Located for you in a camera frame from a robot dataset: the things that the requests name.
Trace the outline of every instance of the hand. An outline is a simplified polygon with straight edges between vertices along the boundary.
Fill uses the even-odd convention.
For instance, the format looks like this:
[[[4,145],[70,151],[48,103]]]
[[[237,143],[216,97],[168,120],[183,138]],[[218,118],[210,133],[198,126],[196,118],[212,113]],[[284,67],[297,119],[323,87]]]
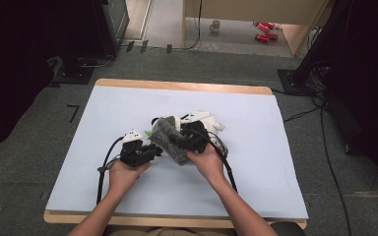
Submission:
[[[120,160],[116,160],[109,168],[108,195],[121,199],[134,185],[140,175],[150,168],[148,162],[138,168],[131,168]]]
[[[212,145],[207,144],[202,153],[188,150],[186,155],[213,187],[221,181],[226,181],[223,175],[222,161]]]

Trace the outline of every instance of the gray towel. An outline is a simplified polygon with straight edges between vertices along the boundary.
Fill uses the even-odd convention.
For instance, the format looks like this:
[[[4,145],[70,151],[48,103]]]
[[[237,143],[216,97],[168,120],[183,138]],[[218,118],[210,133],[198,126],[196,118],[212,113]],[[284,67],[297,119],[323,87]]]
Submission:
[[[186,164],[189,157],[186,156],[185,150],[172,143],[170,137],[183,138],[176,131],[174,117],[159,118],[152,127],[152,135],[149,139],[163,148],[178,165]]]

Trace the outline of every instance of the gray carpet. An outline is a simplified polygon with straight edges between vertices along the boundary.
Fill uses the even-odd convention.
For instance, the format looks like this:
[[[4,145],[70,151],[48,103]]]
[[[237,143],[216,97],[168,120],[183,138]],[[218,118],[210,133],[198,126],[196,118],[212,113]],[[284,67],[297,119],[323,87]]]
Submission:
[[[282,89],[277,69],[299,59],[196,51],[125,50],[94,70],[88,86],[45,88],[0,144],[0,235],[65,235],[73,225],[48,224],[44,208],[80,118],[99,78],[266,86]],[[313,107],[309,97],[276,94],[284,118]],[[70,123],[75,108],[76,117]],[[327,145],[345,196],[352,235],[378,235],[378,167],[344,154],[341,131],[323,113]],[[285,123],[299,186],[310,219],[307,235],[347,235],[346,218],[324,153],[319,111]]]

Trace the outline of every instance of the wooden table edge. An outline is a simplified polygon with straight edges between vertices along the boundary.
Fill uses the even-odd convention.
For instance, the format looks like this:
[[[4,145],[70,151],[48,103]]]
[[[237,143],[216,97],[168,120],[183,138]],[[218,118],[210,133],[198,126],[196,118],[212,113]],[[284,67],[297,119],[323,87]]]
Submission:
[[[266,94],[272,95],[272,90],[268,87],[256,86],[236,86],[236,85],[217,85],[202,83],[183,83],[183,82],[160,82],[160,81],[141,81],[123,79],[99,79],[96,86],[102,87],[123,87],[137,89],[171,89],[171,90],[197,90],[197,91],[216,91],[247,94]]]
[[[44,220],[47,223],[80,223],[88,212],[45,210]],[[297,223],[302,229],[306,227],[306,219],[266,218],[269,224],[281,221]],[[233,228],[231,220],[225,217],[191,217],[186,216],[134,216],[114,213],[108,224],[127,226],[156,226],[156,227],[194,227],[194,228]]]

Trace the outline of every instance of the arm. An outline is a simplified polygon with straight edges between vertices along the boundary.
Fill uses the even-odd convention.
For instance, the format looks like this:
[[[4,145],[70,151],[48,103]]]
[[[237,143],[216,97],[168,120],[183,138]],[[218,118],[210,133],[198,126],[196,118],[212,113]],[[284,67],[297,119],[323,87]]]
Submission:
[[[238,235],[277,235],[266,220],[245,203],[226,181],[222,161],[211,145],[207,145],[202,153],[188,151],[187,156],[217,192]]]
[[[69,235],[102,235],[122,197],[134,185],[140,174],[149,167],[150,163],[146,163],[137,169],[132,169],[119,160],[114,161],[109,169],[109,190],[106,196]]]

